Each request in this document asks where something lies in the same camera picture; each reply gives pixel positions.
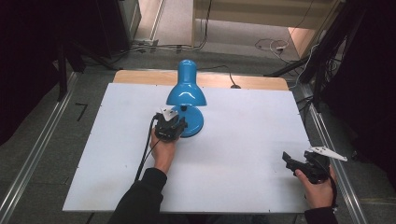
metal rail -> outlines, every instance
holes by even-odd
[[[77,80],[77,74],[72,73],[67,84],[69,91],[66,93],[62,101],[58,102],[54,107],[43,131],[38,136],[38,139],[35,142],[35,145],[33,146],[24,165],[22,166],[14,182],[9,187],[6,197],[0,207],[0,224],[7,224],[9,222],[9,219],[11,218],[12,213],[17,206],[17,203],[26,189],[26,186],[29,183],[33,172],[35,171],[35,168],[37,167],[44,150],[46,149],[46,146],[58,124],[58,121],[60,120],[70,100]]]
[[[312,95],[312,91],[309,88],[308,84],[302,85],[302,92],[304,97],[308,97]],[[330,138],[329,132],[327,131],[322,115],[317,112],[317,110],[313,105],[309,107],[309,111],[312,116],[312,119],[315,122],[323,146],[326,146],[332,149],[333,151],[337,152],[334,144],[332,143],[332,139]],[[344,200],[346,202],[346,206],[349,210],[349,214],[353,220],[353,223],[355,224],[368,223],[361,209],[361,204],[359,202],[358,197],[356,196],[355,190],[353,189],[349,181],[349,178],[347,177],[347,172],[344,169],[343,164],[339,160],[334,160],[332,158],[331,158],[331,162],[334,171],[337,174],[338,187],[344,196]]]

hand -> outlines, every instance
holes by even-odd
[[[330,178],[321,184],[311,184],[301,170],[295,171],[297,177],[305,188],[305,197],[311,209],[332,206],[332,183]],[[336,183],[335,172],[330,165],[330,175]]]
[[[168,173],[172,160],[175,157],[177,140],[163,142],[157,138],[154,129],[151,130],[151,141],[149,146],[152,148],[151,155],[155,160],[154,167],[163,171],[165,174]]]

black cable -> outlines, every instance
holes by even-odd
[[[257,42],[256,42],[256,44],[254,44],[254,47],[256,47],[256,49],[259,49],[259,50],[262,50],[262,51],[268,51],[268,50],[264,50],[264,49],[262,49],[262,46],[261,45],[259,45],[259,43],[261,42],[261,41],[263,41],[263,40],[270,40],[270,41],[276,41],[276,40],[274,40],[274,39],[270,39],[270,38],[264,38],[264,39],[259,39]],[[282,59],[281,57],[280,57],[280,55],[282,54],[282,52],[283,52],[283,50],[281,50],[278,54],[277,54],[277,56],[278,56],[278,58],[280,59],[280,60],[282,60],[283,62],[285,62],[285,67],[286,66],[288,66],[289,64],[292,64],[292,63],[295,63],[296,61],[286,61],[286,60],[284,60],[284,59]],[[301,73],[299,73],[299,72],[297,72],[297,70],[296,69],[293,69],[294,70],[294,72],[297,74],[297,76],[299,76]],[[292,75],[291,73],[290,73],[290,71],[288,72],[288,74],[291,76],[291,77],[297,77],[297,76],[295,76],[295,75]]]
[[[325,78],[323,80],[323,83],[321,85],[321,88],[324,89],[327,84],[329,84],[331,82],[331,80],[334,78],[335,73],[334,73],[334,65],[337,65],[336,62],[341,63],[342,60],[337,60],[335,59],[335,55],[337,54],[338,50],[340,49],[341,45],[343,44],[343,42],[347,39],[347,37],[345,36],[342,40],[340,39],[336,45],[333,47],[333,49],[330,50],[329,54],[328,54],[328,59],[326,61],[326,65],[325,65]]]
[[[209,24],[209,15],[210,15],[210,10],[211,10],[211,8],[212,8],[212,0],[210,0],[210,2],[209,2],[209,7],[208,7],[208,9],[207,9],[207,12],[206,12],[206,21],[205,21],[205,35],[204,35],[204,40],[201,42],[201,44],[198,46],[198,50],[199,49],[202,49],[203,47],[204,47],[204,45],[205,45],[205,43],[206,43],[206,40],[207,40],[207,26],[208,26],[208,24]]]
[[[305,97],[304,99],[301,99],[301,100],[299,100],[299,101],[296,101],[296,104],[299,104],[299,103],[301,103],[301,102],[304,101],[304,100],[310,100],[312,97],[314,97],[314,96],[313,96],[313,95],[307,96],[307,97]]]
[[[320,166],[320,168],[323,169],[324,172],[326,172],[326,175],[330,178],[330,182],[332,184],[332,209],[335,209],[336,207],[338,207],[336,200],[337,200],[337,186],[335,184],[334,179],[332,178],[332,176],[330,175],[330,173],[327,171],[326,168],[324,168],[324,166],[315,158],[312,157],[312,160],[318,165]]]
[[[149,154],[151,153],[152,149],[154,149],[160,141],[161,141],[161,140],[158,140],[158,141],[154,144],[154,146],[149,150],[149,152],[148,152],[148,154],[147,154],[145,160],[143,161],[143,164],[146,163],[146,160],[148,159]]]
[[[309,100],[305,103],[305,105],[301,109],[299,109],[299,112],[301,112],[303,110],[302,120],[303,120],[304,127],[306,124],[306,115],[308,114],[309,106],[311,106],[311,104],[312,104],[313,96],[308,96],[308,97],[304,98],[303,100],[305,100],[305,99],[309,99]]]
[[[151,119],[151,123],[150,123],[149,129],[148,129],[148,140],[146,142],[146,146],[145,146],[145,150],[144,150],[144,153],[143,153],[143,157],[142,157],[142,160],[141,160],[141,162],[139,164],[139,168],[137,169],[137,173],[136,173],[136,177],[134,178],[134,181],[137,181],[139,179],[139,177],[140,177],[140,174],[142,173],[142,169],[143,169],[143,166],[145,164],[146,154],[147,154],[148,148],[149,148],[149,139],[151,137],[152,125],[154,124],[154,120],[156,118],[157,118],[157,115],[154,115],[154,117],[152,117],[152,119]]]
[[[292,224],[296,224],[297,223],[297,217],[298,217],[298,213],[296,213],[296,215],[294,216],[293,221],[291,222]]]
[[[91,213],[90,217],[88,217],[87,222],[85,224],[90,224],[94,215],[95,215],[95,213]]]
[[[302,19],[302,20],[293,28],[293,30],[291,31],[291,33],[290,33],[290,35],[289,35],[288,43],[289,43],[289,41],[290,41],[290,39],[291,39],[291,36],[292,36],[293,33],[294,33],[294,30],[295,30],[296,28],[298,28],[298,27],[303,23],[303,21],[305,21],[306,15],[308,15],[308,12],[309,12],[309,10],[311,9],[313,3],[314,3],[314,0],[312,0],[311,3],[309,4],[308,9],[306,10],[306,12],[305,12],[305,14],[304,14],[304,16],[303,16],[303,19]]]
[[[233,81],[233,77],[231,76],[231,70],[230,67],[227,65],[219,65],[219,66],[214,66],[214,67],[207,67],[207,68],[198,68],[197,70],[210,70],[210,69],[216,69],[216,68],[220,68],[220,67],[225,67],[228,69],[228,73],[230,74],[230,80],[233,83],[233,85],[231,86],[231,88],[236,88],[236,89],[241,89],[240,86],[236,85],[235,82]]]

blue desk lamp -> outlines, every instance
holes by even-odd
[[[197,66],[191,60],[183,60],[178,64],[177,84],[169,93],[167,105],[174,105],[179,117],[185,118],[188,126],[181,137],[191,137],[201,131],[204,126],[204,116],[196,107],[206,105],[206,98],[197,86]]]

gray floor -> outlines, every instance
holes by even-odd
[[[142,32],[138,30],[136,34],[139,40],[150,41],[149,35],[143,35],[143,33],[145,30],[150,30],[147,26],[151,23],[146,21],[150,21],[154,15],[157,15],[157,8],[153,6],[157,1],[139,1],[144,9],[142,11],[142,21],[144,21]],[[186,1],[183,4],[180,4],[178,0],[164,1],[163,11],[159,16],[154,36],[154,39],[159,41],[159,45],[191,45],[192,5],[192,1]],[[199,46],[204,36],[205,20],[196,20],[193,45]],[[278,59],[271,51],[270,45],[275,53],[279,53],[276,51],[276,47],[286,46],[279,56],[282,59],[299,60],[288,28],[263,24],[209,20],[206,44],[201,51]]]
[[[176,69],[182,59],[195,60],[199,67],[226,64],[232,73],[268,74],[284,66],[276,59],[260,57],[217,54],[200,51],[183,51],[176,54],[172,50],[158,49],[154,53],[133,52],[117,63],[125,69]],[[90,66],[84,74],[78,75],[78,82],[58,126],[53,133],[35,172],[21,196],[9,223],[85,223],[88,213],[62,212],[64,199],[77,169],[80,155],[88,139],[96,113],[100,106],[106,85],[112,82],[114,71],[102,66]],[[298,89],[294,90],[296,100],[303,98]],[[26,118],[14,136],[0,146],[0,193],[1,197],[21,169],[35,140],[45,125],[50,112],[55,106],[58,87],[49,92],[36,109]],[[87,110],[80,121],[81,106],[87,104]],[[349,158],[353,148],[348,142],[347,133],[342,122],[333,117],[326,105],[323,105],[332,140]],[[306,129],[311,144],[320,144],[316,129],[309,118]],[[395,223],[395,192],[390,186],[384,172],[371,163],[349,160],[344,163],[349,179],[361,200],[361,206],[369,223]],[[338,197],[340,205],[337,218],[340,223],[352,223],[343,197]],[[96,214],[91,223],[106,223],[109,214]],[[294,214],[270,215],[271,223],[292,223]],[[304,223],[304,216],[299,215],[296,223]]]

